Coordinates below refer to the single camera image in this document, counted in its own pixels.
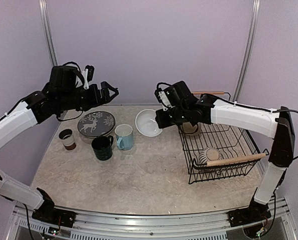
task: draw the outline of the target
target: gray plate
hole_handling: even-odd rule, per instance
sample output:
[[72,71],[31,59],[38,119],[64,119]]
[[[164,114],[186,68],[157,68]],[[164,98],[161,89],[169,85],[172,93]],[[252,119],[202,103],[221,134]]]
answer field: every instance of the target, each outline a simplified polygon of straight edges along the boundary
[[114,126],[115,119],[112,114],[107,111],[95,111],[80,119],[78,130],[88,138],[96,138],[108,134]]

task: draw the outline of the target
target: mug handle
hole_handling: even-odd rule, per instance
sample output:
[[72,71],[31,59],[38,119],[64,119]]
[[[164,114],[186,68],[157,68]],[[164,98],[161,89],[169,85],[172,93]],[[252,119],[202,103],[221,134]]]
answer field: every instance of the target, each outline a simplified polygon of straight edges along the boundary
[[121,142],[122,142],[122,138],[119,138],[119,139],[117,140],[117,146],[118,146],[118,149],[123,149],[123,148],[124,148],[124,146],[121,146]]
[[113,138],[111,135],[109,135],[108,138],[109,138],[109,140],[110,140],[110,144],[111,144],[111,146],[112,146],[113,141],[114,141],[114,138]]

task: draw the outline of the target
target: wall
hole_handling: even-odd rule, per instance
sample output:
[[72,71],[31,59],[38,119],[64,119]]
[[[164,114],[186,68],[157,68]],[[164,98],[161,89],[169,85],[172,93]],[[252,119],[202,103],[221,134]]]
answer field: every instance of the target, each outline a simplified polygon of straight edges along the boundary
[[[51,72],[38,1],[0,0],[0,116],[22,97],[41,90]],[[49,119],[0,150],[0,169],[31,184],[57,127]],[[0,196],[0,239],[14,203]]]
[[60,64],[94,65],[118,87],[115,104],[157,103],[158,82],[234,93],[252,1],[48,1]]
[[[298,1],[262,0],[241,103],[298,110]],[[298,115],[292,113],[295,154],[298,154]],[[264,149],[272,141],[255,134]],[[298,230],[298,159],[280,187]]]

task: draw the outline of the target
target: white bowl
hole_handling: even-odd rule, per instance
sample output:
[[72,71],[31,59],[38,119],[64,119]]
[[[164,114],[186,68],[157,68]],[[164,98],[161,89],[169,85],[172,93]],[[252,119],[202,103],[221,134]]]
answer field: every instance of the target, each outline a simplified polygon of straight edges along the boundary
[[140,134],[146,137],[155,137],[162,133],[158,123],[155,121],[155,110],[144,109],[135,118],[135,126]]

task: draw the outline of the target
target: white reindeer print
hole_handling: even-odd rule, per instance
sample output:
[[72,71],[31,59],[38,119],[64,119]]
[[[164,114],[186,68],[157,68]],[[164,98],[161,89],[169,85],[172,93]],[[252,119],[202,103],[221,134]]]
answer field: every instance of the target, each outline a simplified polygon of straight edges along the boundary
[[84,132],[87,132],[87,129],[91,129],[90,132],[95,130],[97,128],[97,118],[94,115],[87,116],[87,120],[91,121],[92,123],[87,123],[83,125],[83,128],[81,128],[81,131],[84,130]]

